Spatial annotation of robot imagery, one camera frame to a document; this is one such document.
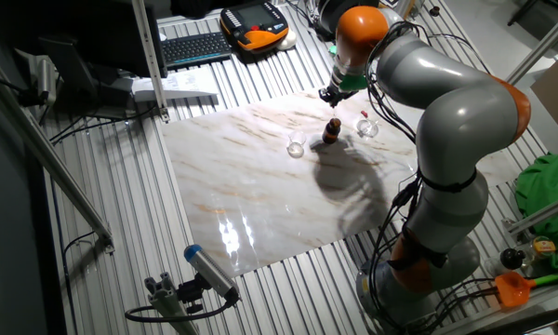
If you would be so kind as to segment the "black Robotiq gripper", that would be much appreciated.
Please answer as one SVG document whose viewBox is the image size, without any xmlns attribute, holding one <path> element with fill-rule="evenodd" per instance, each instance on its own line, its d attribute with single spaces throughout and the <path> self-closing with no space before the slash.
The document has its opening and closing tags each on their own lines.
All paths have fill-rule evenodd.
<svg viewBox="0 0 558 335">
<path fill-rule="evenodd" d="M 337 87 L 329 85 L 319 90 L 319 97 L 321 100 L 329 103 L 331 108 L 336 108 L 341 101 L 347 100 L 356 93 L 356 90 L 341 92 Z"/>
</svg>

